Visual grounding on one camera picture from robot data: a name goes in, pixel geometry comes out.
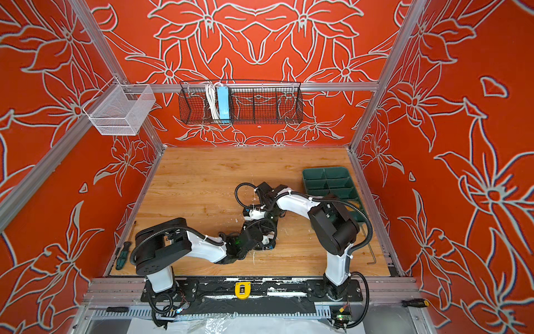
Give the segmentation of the clear plastic wall bin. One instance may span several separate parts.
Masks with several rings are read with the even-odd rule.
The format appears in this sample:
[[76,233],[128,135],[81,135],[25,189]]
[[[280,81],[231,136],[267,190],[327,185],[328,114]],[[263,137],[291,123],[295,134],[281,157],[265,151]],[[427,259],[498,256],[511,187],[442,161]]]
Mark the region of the clear plastic wall bin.
[[137,86],[133,93],[125,89],[123,85],[111,85],[83,110],[103,136],[137,135],[156,102],[150,85]]

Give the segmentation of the light blue box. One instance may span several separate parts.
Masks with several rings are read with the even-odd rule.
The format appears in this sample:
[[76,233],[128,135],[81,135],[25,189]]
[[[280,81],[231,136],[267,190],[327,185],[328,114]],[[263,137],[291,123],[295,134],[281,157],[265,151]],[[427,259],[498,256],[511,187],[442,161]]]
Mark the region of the light blue box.
[[222,123],[230,122],[229,89],[226,86],[217,88],[219,119]]

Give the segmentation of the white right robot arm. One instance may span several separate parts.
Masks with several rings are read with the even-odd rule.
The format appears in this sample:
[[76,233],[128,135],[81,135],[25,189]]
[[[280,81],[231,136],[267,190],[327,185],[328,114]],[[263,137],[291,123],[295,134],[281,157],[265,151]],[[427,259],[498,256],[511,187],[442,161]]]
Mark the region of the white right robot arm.
[[313,196],[285,185],[274,189],[265,182],[257,186],[240,183],[234,197],[243,207],[244,217],[256,224],[276,225],[286,212],[308,218],[327,253],[323,293],[334,300],[346,293],[352,254],[367,246],[374,235],[369,218],[358,207],[333,194]]

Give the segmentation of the green plastic divider tray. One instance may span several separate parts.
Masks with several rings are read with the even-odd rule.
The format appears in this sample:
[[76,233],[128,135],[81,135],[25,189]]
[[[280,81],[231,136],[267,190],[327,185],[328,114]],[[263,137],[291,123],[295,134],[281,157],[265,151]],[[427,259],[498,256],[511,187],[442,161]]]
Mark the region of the green plastic divider tray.
[[367,213],[347,168],[342,166],[307,168],[303,170],[303,186],[308,195],[325,197],[333,194],[341,200],[352,203],[360,213],[349,209],[350,213],[357,222],[361,224],[365,222],[363,214]]

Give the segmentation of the metal hex key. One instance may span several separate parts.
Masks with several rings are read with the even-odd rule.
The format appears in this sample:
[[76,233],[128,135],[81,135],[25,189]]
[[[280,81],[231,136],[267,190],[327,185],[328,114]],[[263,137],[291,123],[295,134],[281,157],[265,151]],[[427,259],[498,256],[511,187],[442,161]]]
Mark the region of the metal hex key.
[[[368,237],[368,231],[366,228],[363,228],[362,233],[365,237]],[[374,253],[374,250],[372,249],[371,242],[367,244],[367,249],[369,250],[369,254],[371,256],[371,261],[367,262],[367,265],[374,265],[377,264],[377,259]]]

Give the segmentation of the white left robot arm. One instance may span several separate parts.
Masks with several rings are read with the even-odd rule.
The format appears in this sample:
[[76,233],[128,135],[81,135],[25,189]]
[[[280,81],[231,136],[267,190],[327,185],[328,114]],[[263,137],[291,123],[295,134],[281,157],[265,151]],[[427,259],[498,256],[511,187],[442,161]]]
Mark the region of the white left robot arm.
[[136,274],[144,276],[156,294],[175,286],[172,265],[183,257],[213,264],[233,264],[252,251],[271,250],[278,234],[277,221],[271,218],[246,221],[240,232],[210,237],[189,227],[184,218],[146,228],[135,236],[130,263]]

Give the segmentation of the green handled screwdriver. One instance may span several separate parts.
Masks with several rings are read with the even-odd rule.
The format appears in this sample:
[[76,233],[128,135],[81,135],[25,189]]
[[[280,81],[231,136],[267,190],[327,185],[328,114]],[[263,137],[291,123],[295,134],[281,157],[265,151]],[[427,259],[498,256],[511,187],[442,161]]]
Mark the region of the green handled screwdriver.
[[124,244],[122,245],[122,248],[120,249],[117,260],[115,262],[115,269],[117,271],[120,271],[125,267],[126,262],[128,260],[128,254],[129,254],[131,245],[132,243],[128,241],[124,242]]

